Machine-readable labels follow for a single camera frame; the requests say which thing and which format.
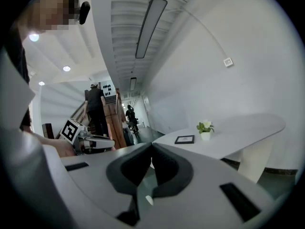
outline black picture frame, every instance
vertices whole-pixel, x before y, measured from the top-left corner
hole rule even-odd
[[[187,141],[187,142],[178,142],[178,139],[180,137],[192,137],[192,140],[191,141]],[[177,137],[176,141],[175,141],[175,144],[193,144],[194,143],[194,140],[195,140],[195,135],[182,135],[182,136],[179,136]]]

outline white flower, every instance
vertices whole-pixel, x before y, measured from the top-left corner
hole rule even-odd
[[[211,121],[208,121],[208,120],[204,120],[203,121],[203,125],[205,128],[209,128],[211,126],[212,122]]]

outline black headphones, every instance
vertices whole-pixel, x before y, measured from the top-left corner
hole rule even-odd
[[[78,17],[78,22],[83,25],[86,22],[88,13],[90,11],[90,3],[89,2],[83,2],[80,8],[80,15]]]

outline person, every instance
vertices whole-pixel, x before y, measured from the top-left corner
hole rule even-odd
[[[25,50],[22,42],[30,34],[42,34],[47,30],[55,30],[58,25],[69,24],[75,18],[79,0],[33,0],[22,15],[12,25],[4,47],[8,56],[23,79],[29,83]],[[21,130],[36,136],[41,144],[56,148],[60,157],[73,156],[74,150],[66,140],[48,139],[31,131],[30,112],[27,110]]]
[[[132,108],[130,105],[127,105],[128,110],[126,111],[126,116],[128,117],[129,122],[133,124],[135,127],[135,133],[139,132],[139,128],[137,126],[138,121],[135,117],[134,108]]]
[[[109,137],[108,126],[103,106],[106,105],[104,92],[97,87],[97,83],[91,84],[91,90],[85,94],[85,110],[83,117],[88,115],[91,117],[97,135],[105,135]]]

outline white pot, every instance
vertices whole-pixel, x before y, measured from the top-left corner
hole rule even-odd
[[[200,135],[203,141],[209,141],[211,138],[211,132],[202,132]]]

